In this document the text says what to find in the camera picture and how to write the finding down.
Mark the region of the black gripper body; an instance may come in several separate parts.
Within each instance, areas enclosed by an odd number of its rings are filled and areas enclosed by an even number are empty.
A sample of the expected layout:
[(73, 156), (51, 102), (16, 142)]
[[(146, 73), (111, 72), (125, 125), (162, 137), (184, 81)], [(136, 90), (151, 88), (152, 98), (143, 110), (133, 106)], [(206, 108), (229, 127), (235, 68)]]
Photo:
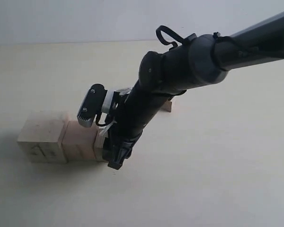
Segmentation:
[(146, 125), (172, 97), (146, 90), (136, 82), (129, 94), (119, 97), (116, 109), (109, 114), (114, 121), (108, 130), (110, 143), (135, 143)]

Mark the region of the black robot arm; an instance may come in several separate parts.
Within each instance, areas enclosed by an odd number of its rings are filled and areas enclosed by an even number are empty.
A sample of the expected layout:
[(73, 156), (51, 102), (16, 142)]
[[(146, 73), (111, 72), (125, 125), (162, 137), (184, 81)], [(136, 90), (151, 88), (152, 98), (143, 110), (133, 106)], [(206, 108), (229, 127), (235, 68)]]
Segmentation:
[(156, 35), (164, 45), (169, 43), (161, 33), (174, 39), (172, 47), (143, 57), (138, 81), (120, 100), (108, 129), (109, 146), (103, 159), (110, 168), (121, 168), (166, 101), (188, 89), (220, 83), (232, 69), (284, 59), (284, 12), (230, 36), (216, 32), (182, 38), (160, 26)]

